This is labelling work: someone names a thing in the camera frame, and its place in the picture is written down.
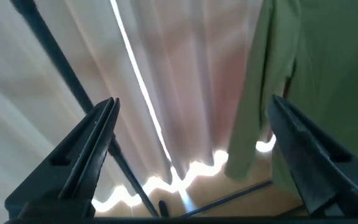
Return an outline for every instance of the hanging clothes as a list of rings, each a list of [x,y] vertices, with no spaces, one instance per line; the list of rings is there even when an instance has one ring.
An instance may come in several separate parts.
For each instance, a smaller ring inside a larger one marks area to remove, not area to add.
[[[358,1],[265,0],[237,110],[226,175],[243,180],[268,126],[272,94],[282,95],[358,156]],[[297,195],[275,146],[275,184]]]

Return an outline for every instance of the green garment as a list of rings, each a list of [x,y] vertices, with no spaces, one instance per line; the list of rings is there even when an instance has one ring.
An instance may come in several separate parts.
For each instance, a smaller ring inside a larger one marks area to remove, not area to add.
[[[272,94],[282,95],[358,156],[358,1],[265,0],[248,61],[225,173],[244,180],[269,123]],[[273,182],[297,195],[280,150]]]

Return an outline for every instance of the wooden floor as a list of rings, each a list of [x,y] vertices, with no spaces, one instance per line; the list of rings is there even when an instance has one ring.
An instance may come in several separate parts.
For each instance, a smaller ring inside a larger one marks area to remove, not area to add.
[[[270,153],[258,153],[257,159],[249,171],[249,178],[246,182],[236,182],[227,178],[223,174],[223,170],[213,177],[199,176],[186,189],[189,200],[185,200],[186,198],[183,196],[183,193],[181,197],[179,192],[171,194],[160,189],[154,190],[149,197],[157,209],[159,200],[166,201],[170,216],[177,217],[270,180],[270,161]],[[271,184],[216,207],[194,214],[194,216],[274,216],[300,205],[300,199],[292,197],[288,192]],[[107,212],[96,213],[96,216],[150,217],[150,213],[143,204],[130,207],[124,202],[119,202]]]

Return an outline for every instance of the brown floor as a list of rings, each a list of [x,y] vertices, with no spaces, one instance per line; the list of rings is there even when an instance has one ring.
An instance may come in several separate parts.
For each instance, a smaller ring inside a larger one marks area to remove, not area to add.
[[[271,154],[257,154],[257,159],[249,172],[246,182],[236,182],[227,178],[221,170],[213,177],[197,177],[187,188],[195,208],[200,208],[219,199],[241,192],[270,179]],[[173,194],[164,190],[154,190],[149,195],[154,206],[158,208],[158,201],[166,201],[171,217],[185,214],[186,208],[180,194]],[[229,202],[205,210],[195,216],[230,217],[230,216],[274,216],[301,205],[301,200],[292,197],[288,192],[274,184],[256,190],[249,194],[235,198]],[[130,207],[119,202],[112,209],[104,213],[97,213],[99,217],[149,217],[150,213],[143,204]]]

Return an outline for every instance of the sheer curtain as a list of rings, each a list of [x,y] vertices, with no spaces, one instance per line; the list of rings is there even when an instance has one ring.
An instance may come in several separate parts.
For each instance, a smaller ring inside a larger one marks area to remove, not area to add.
[[[181,179],[191,162],[212,166],[228,144],[261,1],[115,3],[37,1],[92,102],[121,99],[115,133],[141,184],[171,184],[171,166]],[[0,1],[0,223],[4,199],[84,115],[20,14]],[[122,185],[134,195],[107,157],[95,199]]]

